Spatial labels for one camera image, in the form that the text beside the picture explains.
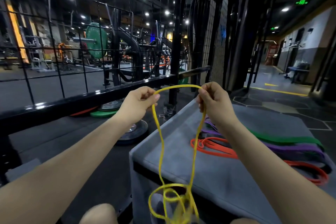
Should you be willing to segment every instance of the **yellow band loop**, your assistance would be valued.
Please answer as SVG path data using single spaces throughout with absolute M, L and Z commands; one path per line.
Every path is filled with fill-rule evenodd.
M 194 88 L 199 88 L 201 89 L 200 86 L 198 85 L 174 85 L 174 86 L 170 86 L 170 87 L 166 87 L 166 88 L 162 88 L 160 90 L 157 90 L 154 94 L 158 94 L 161 91 L 164 90 L 170 90 L 170 89 L 175 89 L 175 88 L 184 88 L 184 87 L 194 87 Z M 160 139 L 161 139 L 161 155 L 160 155 L 160 160 L 159 160 L 159 177 L 160 180 L 162 182 L 162 186 L 158 187 L 156 190 L 154 190 L 149 198 L 148 198 L 148 206 L 149 206 L 149 210 L 151 212 L 151 214 L 153 214 L 154 217 L 159 218 L 159 219 L 163 219 L 166 221 L 166 223 L 170 223 L 170 224 L 187 224 L 187 223 L 191 223 L 192 222 L 192 214 L 194 213 L 196 218 L 199 218 L 198 215 L 198 211 L 196 208 L 196 204 L 193 198 L 193 195 L 191 193 L 191 187 L 193 185 L 193 181 L 194 181 L 194 175 L 195 175 L 195 160 L 196 160 L 196 153 L 197 153 L 197 144 L 198 144 L 198 136 L 201 132 L 204 120 L 205 120 L 205 115 L 206 115 L 206 109 L 204 106 L 204 110 L 203 110 L 203 116 L 202 116 L 202 120 L 197 128 L 197 133 L 196 133 L 196 137 L 195 137 L 195 143 L 194 143 L 194 156 L 192 159 L 192 168 L 191 168 L 191 178 L 190 178 L 190 183 L 189 184 L 179 184 L 179 183 L 172 183 L 172 184 L 165 184 L 163 179 L 162 179 L 162 175 L 161 175 L 161 167 L 162 167 L 162 160 L 163 160 L 163 154 L 164 154 L 164 149 L 165 149 L 165 145 L 164 145 L 164 141 L 163 141 L 163 137 L 162 137 L 162 132 L 160 129 L 160 124 L 159 124 L 159 120 L 158 117 L 156 115 L 156 111 L 155 111 L 155 105 L 152 105 L 152 110 L 153 110 L 153 118 L 155 120 L 155 124 L 157 127 L 157 130 L 159 132 L 160 135 Z M 183 187 L 186 189 L 186 194 L 180 196 L 174 189 L 173 187 Z M 151 204 L 151 199 L 152 196 L 157 193 L 158 191 L 163 191 L 163 208 L 164 208 L 164 212 L 165 212 L 165 216 L 157 214 L 153 208 L 152 208 L 152 204 Z M 178 202 L 178 205 L 176 207 L 176 210 L 174 212 L 174 217 L 172 219 L 170 219 L 167 216 L 167 209 L 166 209 L 166 202 L 168 203 L 172 203 L 172 202 Z

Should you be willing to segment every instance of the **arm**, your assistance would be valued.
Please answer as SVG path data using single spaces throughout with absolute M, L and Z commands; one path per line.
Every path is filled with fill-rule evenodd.
M 199 90 L 210 119 L 230 142 L 282 223 L 335 223 L 336 200 L 282 161 L 237 119 L 229 95 L 210 82 Z
M 1 188 L 1 223 L 55 224 L 116 141 L 157 102 L 160 96 L 152 96 L 154 92 L 149 87 L 131 91 L 112 118 Z

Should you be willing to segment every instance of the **red resistance band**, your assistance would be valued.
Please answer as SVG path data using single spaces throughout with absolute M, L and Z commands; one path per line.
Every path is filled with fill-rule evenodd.
M 223 139 L 223 138 L 207 137 L 205 139 L 198 140 L 197 150 L 205 154 L 209 154 L 209 155 L 213 155 L 217 157 L 238 159 L 238 155 L 233 149 L 225 147 L 218 143 L 215 143 L 212 140 L 229 143 L 226 139 Z M 192 148 L 194 148 L 194 142 L 195 142 L 195 139 L 192 139 L 190 141 L 190 145 Z M 220 152 L 205 150 L 204 147 L 208 147 L 209 149 L 217 150 Z M 314 166 L 313 164 L 302 162 L 302 161 L 289 161 L 289 160 L 284 160 L 284 162 L 286 162 L 291 167 L 298 167 L 299 169 L 303 169 L 307 172 L 311 172 L 312 174 L 316 174 L 317 176 L 319 176 L 320 179 L 313 179 L 313 178 L 305 177 L 306 179 L 308 179 L 315 185 L 319 185 L 319 186 L 324 185 L 329 180 L 329 176 L 326 174 L 326 172 L 324 172 L 321 168 Z

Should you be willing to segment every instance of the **gray padded bench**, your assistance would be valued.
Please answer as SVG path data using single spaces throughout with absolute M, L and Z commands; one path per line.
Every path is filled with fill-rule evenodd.
M 238 105 L 233 107 L 238 119 L 255 132 L 286 137 L 313 136 L 300 118 Z M 190 140 L 195 138 L 201 116 L 193 100 L 161 126 L 165 141 L 162 176 L 169 183 L 189 183 L 193 156 Z M 129 154 L 136 224 L 151 223 L 148 197 L 161 185 L 158 176 L 160 152 L 156 130 Z M 331 160 L 330 163 L 335 170 L 335 164 Z M 329 183 L 321 188 L 336 197 L 334 171 L 329 175 Z M 229 223 L 237 217 L 252 218 L 261 224 L 281 224 L 252 176 L 237 159 L 197 152 L 192 192 L 200 218 L 207 224 Z

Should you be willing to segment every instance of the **exit sign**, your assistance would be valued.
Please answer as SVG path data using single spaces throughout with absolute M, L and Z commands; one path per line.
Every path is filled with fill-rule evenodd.
M 299 0 L 299 1 L 296 1 L 295 4 L 296 5 L 306 5 L 306 4 L 308 4 L 308 1 L 307 0 Z

